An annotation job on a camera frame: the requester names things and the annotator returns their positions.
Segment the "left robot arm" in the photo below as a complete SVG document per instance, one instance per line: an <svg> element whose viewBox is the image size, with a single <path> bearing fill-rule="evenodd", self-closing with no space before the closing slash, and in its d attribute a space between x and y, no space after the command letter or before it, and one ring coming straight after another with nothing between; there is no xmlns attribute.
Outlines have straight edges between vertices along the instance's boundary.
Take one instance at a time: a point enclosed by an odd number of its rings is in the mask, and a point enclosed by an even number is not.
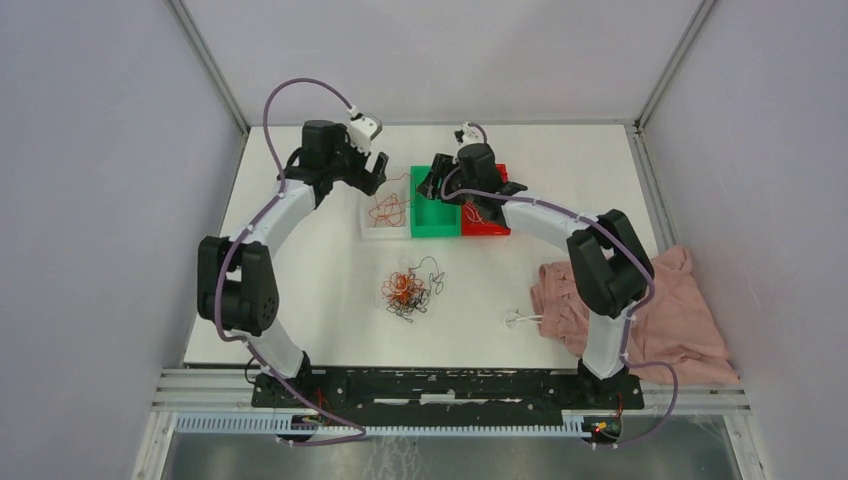
<svg viewBox="0 0 848 480"><path fill-rule="evenodd" d="M374 195L386 181L388 156L372 143L382 131L373 116L356 114L346 123L308 120L300 145L277 176L272 194L229 236L207 236L198 246L197 310L224 342L246 346L277 379L276 392L291 406L313 397L308 354L297 346L278 316L281 310L273 258L295 227L342 182Z"/></svg>

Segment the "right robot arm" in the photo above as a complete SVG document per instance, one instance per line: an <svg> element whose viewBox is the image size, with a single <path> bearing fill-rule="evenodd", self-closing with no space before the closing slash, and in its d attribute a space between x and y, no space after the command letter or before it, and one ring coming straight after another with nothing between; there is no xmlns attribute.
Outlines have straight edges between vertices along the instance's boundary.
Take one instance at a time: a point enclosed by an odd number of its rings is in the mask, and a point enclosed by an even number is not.
<svg viewBox="0 0 848 480"><path fill-rule="evenodd" d="M618 393L614 376L628 368L626 344L636 312L655 295L655 273L627 215L612 209L581 214L503 178L486 143L435 156L416 191L428 200L471 203L483 218L564 250L577 293L588 307L589 330L579 361L580 400L602 408Z"/></svg>

